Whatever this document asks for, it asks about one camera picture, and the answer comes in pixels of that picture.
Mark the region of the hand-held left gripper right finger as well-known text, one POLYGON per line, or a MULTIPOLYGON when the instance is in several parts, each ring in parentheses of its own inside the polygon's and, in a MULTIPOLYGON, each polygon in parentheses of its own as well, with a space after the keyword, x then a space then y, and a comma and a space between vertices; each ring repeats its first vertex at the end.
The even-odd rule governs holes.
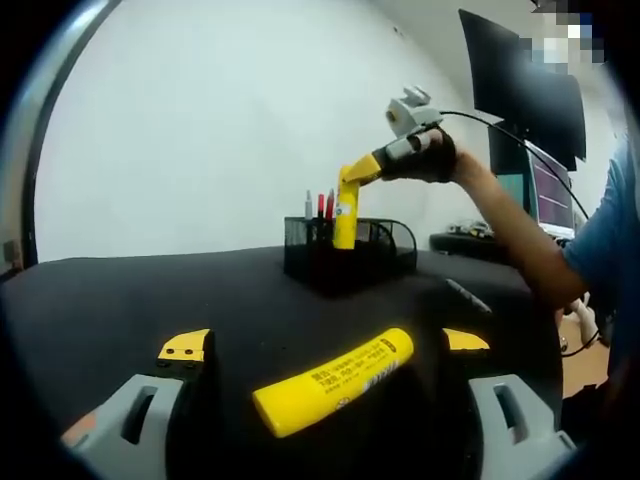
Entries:
POLYGON ((438 464, 452 479, 544 479, 574 450, 558 385, 527 354, 471 332, 439 333, 438 464))

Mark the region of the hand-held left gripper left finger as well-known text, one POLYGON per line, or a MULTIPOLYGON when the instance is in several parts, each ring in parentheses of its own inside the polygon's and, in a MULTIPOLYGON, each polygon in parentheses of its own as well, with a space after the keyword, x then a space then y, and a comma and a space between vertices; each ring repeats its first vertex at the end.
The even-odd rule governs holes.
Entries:
POLYGON ((189 479, 216 437, 216 341, 205 328, 170 338, 63 436, 102 479, 189 479))

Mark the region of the person's right hand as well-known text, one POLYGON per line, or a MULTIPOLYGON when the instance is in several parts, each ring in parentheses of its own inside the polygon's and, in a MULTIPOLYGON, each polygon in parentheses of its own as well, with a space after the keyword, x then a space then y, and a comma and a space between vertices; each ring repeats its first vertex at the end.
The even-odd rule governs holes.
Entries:
POLYGON ((427 147, 399 160, 392 160, 382 169, 383 180, 447 183, 453 179, 458 160, 454 140, 440 127, 425 131, 425 134, 429 138, 427 147))

